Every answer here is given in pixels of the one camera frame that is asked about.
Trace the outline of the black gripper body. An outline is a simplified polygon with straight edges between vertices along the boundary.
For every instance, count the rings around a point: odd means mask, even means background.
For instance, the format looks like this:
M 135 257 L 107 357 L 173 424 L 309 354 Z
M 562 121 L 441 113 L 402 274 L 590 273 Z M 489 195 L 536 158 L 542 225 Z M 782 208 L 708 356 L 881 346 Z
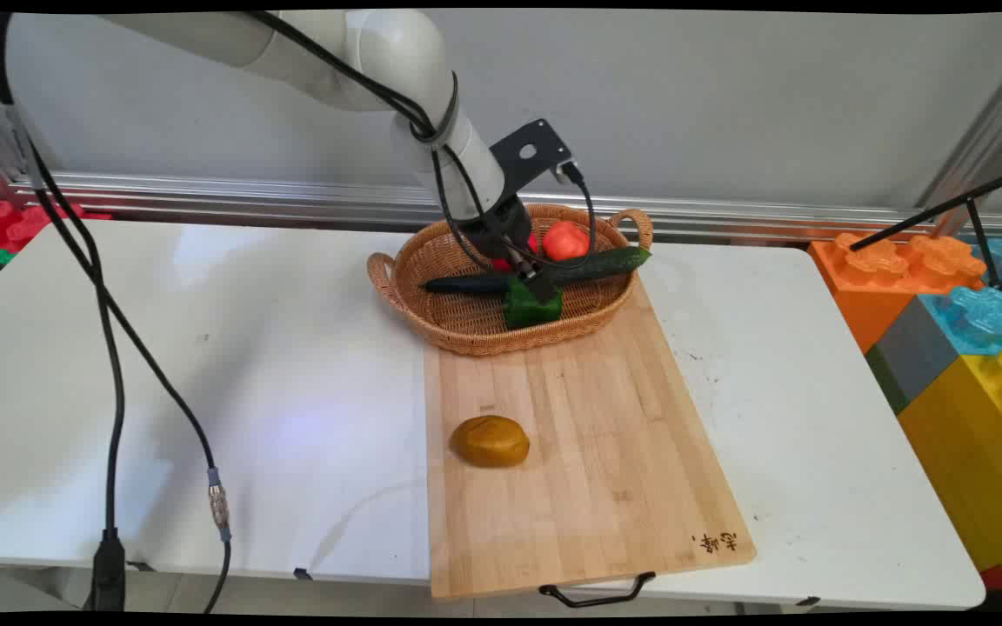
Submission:
M 529 211 L 518 196 L 510 196 L 485 212 L 485 218 L 458 219 L 458 229 L 470 239 L 478 254 L 489 258 L 493 267 L 510 267 L 509 247 L 539 254 Z

